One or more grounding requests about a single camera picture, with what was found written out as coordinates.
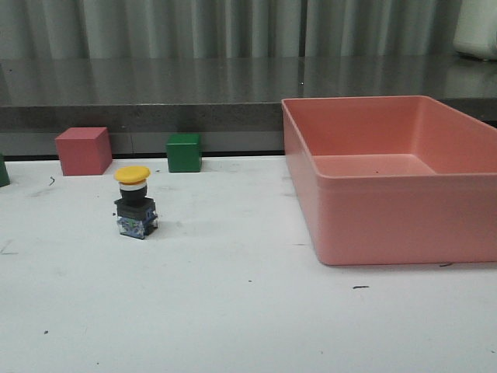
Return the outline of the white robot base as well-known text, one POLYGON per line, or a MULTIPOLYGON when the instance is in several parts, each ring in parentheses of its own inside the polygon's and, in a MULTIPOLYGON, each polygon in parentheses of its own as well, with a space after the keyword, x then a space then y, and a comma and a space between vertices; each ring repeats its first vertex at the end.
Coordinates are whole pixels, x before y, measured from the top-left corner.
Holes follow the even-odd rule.
POLYGON ((463 0, 453 46, 457 53, 496 60, 496 0, 463 0))

